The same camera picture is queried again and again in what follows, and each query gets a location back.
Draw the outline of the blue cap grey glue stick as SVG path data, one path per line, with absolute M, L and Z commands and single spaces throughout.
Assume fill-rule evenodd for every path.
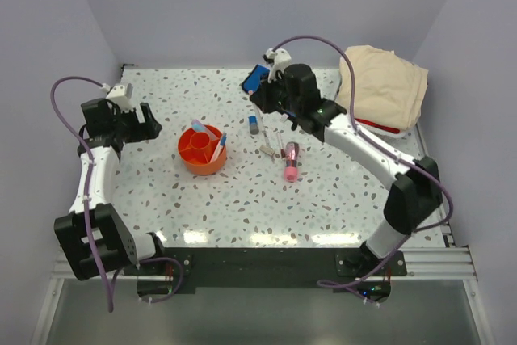
M 259 124 L 258 124 L 256 116 L 249 116 L 248 121 L 249 121 L 250 134 L 251 135 L 259 134 Z

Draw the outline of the blue cap white pen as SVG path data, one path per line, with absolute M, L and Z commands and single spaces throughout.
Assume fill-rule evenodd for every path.
M 227 138 L 227 134 L 222 133 L 221 139 L 219 140 L 216 148 L 214 149 L 210 162 L 215 162 L 219 158 L 222 150 L 225 147 L 226 138 Z

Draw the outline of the orange round organizer container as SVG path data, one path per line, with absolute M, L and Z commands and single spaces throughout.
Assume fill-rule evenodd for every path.
M 194 175 L 215 174 L 222 169 L 227 159 L 227 147 L 224 146 L 217 159 L 212 160 L 223 132 L 209 124 L 206 124 L 205 127 L 216 136 L 215 139 L 212 139 L 206 132 L 198 132 L 189 128 L 180 136 L 177 145 L 183 164 Z

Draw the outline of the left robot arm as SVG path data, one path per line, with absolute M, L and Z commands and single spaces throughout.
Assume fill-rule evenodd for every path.
M 78 147 L 82 165 L 78 192 L 69 213 L 54 221 L 54 233 L 78 280 L 99 275 L 87 240 L 87 221 L 99 233 L 94 243 L 106 272 L 137 263 L 149 274 L 166 268 L 167 254 L 158 236 L 150 232 L 133 237 L 112 203 L 125 144 L 153 140 L 162 130 L 150 106 L 141 103 L 140 107 L 143 122 L 135 110 L 122 111 L 108 99 L 93 99 L 81 105 L 86 123 L 78 132 L 82 140 Z

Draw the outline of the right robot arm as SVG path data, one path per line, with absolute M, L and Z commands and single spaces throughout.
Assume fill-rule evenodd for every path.
M 373 174 L 388 191 L 384 219 L 361 244 L 355 267 L 371 275 L 389 264 L 389 256 L 443 203 L 437 163 L 415 159 L 353 125 L 351 113 L 325 99 L 308 65 L 295 64 L 275 80 L 260 78 L 251 102 L 264 114 L 285 114 L 294 126 L 343 151 Z

